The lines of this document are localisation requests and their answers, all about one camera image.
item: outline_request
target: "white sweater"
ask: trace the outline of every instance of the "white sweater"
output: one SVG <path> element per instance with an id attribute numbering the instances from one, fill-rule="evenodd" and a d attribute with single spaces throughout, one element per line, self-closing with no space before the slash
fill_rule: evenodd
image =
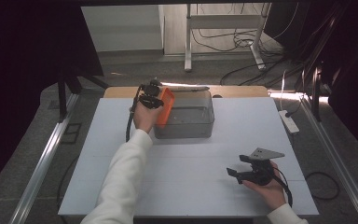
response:
<path id="1" fill-rule="evenodd" d="M 130 141 L 121 145 L 109 165 L 97 206 L 83 219 L 82 224 L 131 224 L 136 198 L 142 183 L 147 152 L 153 142 L 150 136 L 135 130 Z M 268 214 L 273 224 L 306 224 L 285 204 Z"/>

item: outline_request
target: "power strip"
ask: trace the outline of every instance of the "power strip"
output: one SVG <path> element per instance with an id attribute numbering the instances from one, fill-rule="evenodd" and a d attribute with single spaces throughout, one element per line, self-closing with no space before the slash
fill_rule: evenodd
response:
<path id="1" fill-rule="evenodd" d="M 279 115 L 281 116 L 284 126 L 286 127 L 287 131 L 289 131 L 289 133 L 298 133 L 300 130 L 291 117 L 287 118 L 285 116 L 286 113 L 286 110 L 279 111 Z"/>

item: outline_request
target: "white desk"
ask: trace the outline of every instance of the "white desk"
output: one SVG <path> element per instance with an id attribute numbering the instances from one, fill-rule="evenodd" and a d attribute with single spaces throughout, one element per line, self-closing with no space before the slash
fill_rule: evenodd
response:
<path id="1" fill-rule="evenodd" d="M 109 162 L 125 142 L 132 99 L 101 99 L 60 215 L 86 215 L 95 206 Z M 250 171 L 239 155 L 257 147 L 285 154 L 275 159 L 299 215 L 317 215 L 304 176 L 272 98 L 213 99 L 211 138 L 155 139 L 138 198 L 140 217 L 256 217 L 268 213 L 259 195 L 239 185 L 226 167 Z"/>

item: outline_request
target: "gray bin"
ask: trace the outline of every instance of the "gray bin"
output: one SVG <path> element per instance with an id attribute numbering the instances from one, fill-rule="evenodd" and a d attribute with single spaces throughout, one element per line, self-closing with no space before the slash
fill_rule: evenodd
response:
<path id="1" fill-rule="evenodd" d="M 208 138 L 212 135 L 214 113 L 209 91 L 175 91 L 167 123 L 156 124 L 156 138 Z"/>

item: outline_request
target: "orange object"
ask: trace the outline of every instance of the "orange object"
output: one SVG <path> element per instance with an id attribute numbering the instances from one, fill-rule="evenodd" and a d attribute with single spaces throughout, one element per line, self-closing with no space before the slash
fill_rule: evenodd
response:
<path id="1" fill-rule="evenodd" d="M 163 87 L 158 98 L 164 102 L 164 109 L 158 115 L 156 124 L 160 127 L 164 127 L 165 124 L 167 124 L 168 117 L 170 116 L 175 97 L 170 89 Z"/>

